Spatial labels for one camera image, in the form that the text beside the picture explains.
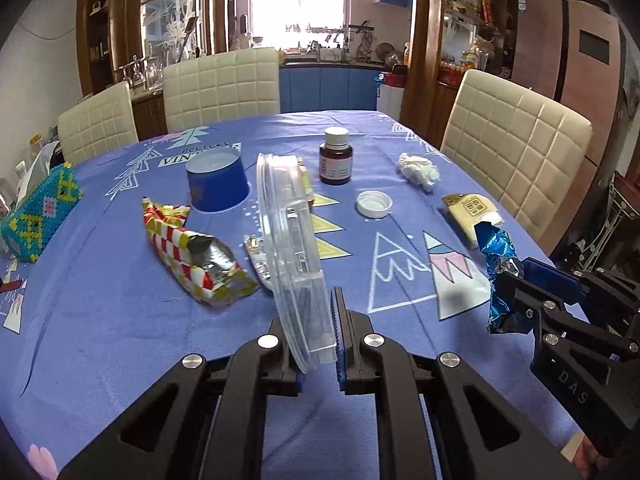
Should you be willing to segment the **person's right hand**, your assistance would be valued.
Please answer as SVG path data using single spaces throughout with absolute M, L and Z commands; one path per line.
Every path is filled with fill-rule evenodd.
M 572 458 L 573 466 L 584 480 L 591 479 L 598 472 L 604 471 L 609 463 L 611 460 L 602 456 L 587 437 L 582 438 Z

